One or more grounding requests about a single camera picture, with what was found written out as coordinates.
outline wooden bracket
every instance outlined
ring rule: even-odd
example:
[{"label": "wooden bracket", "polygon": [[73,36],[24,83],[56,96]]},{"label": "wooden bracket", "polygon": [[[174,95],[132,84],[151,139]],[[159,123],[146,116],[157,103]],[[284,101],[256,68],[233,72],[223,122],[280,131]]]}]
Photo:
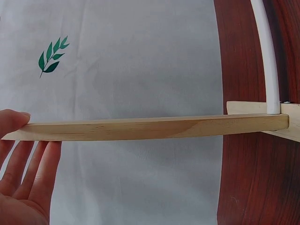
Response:
[{"label": "wooden bracket", "polygon": [[[265,102],[227,102],[228,114],[266,113]],[[264,133],[283,137],[300,142],[300,105],[280,104],[280,112],[289,116],[289,127],[277,131],[264,131]]]}]

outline white plastic tube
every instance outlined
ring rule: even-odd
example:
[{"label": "white plastic tube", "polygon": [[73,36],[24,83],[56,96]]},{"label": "white plastic tube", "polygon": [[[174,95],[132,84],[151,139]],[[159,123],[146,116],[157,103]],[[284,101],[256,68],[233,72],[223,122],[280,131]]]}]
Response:
[{"label": "white plastic tube", "polygon": [[251,4],[261,43],[266,84],[267,114],[280,114],[278,74],[270,25],[263,0],[251,0]]}]

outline wooden stick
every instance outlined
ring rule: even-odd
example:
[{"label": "wooden stick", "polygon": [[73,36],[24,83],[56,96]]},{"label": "wooden stick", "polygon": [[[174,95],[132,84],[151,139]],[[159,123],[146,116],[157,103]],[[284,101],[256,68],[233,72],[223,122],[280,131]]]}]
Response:
[{"label": "wooden stick", "polygon": [[112,141],[199,137],[279,130],[287,115],[249,114],[32,123],[6,140]]},{"label": "wooden stick", "polygon": [[[265,102],[227,102],[228,114],[265,113]],[[264,131],[264,133],[300,142],[300,105],[280,104],[282,114],[289,116],[289,128],[278,131]]]}]

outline leaf branch graphic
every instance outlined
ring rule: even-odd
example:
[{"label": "leaf branch graphic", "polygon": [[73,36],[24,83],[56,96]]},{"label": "leaf branch graphic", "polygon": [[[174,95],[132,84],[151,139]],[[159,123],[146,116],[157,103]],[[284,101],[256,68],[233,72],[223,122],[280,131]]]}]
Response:
[{"label": "leaf branch graphic", "polygon": [[56,67],[58,66],[58,64],[60,63],[59,61],[51,64],[47,69],[46,66],[48,65],[50,60],[58,60],[61,56],[64,55],[63,54],[56,54],[56,52],[59,49],[65,49],[66,47],[68,47],[69,44],[66,44],[67,41],[67,36],[62,40],[62,42],[60,42],[60,38],[57,40],[57,42],[55,43],[55,45],[53,46],[52,42],[50,43],[47,52],[46,52],[46,63],[45,63],[45,52],[43,51],[42,55],[40,56],[39,60],[38,60],[38,65],[41,68],[42,72],[41,75],[39,76],[39,78],[42,77],[43,73],[51,73],[53,72]]}]

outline white fabric backdrop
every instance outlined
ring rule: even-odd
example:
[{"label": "white fabric backdrop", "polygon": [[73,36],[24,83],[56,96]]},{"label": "white fabric backdrop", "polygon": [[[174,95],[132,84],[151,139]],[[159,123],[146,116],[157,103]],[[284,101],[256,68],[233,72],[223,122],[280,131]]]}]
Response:
[{"label": "white fabric backdrop", "polygon": [[[1,0],[0,16],[0,108],[34,122],[223,112],[213,0]],[[65,142],[51,223],[216,224],[221,159],[222,137]]]}]

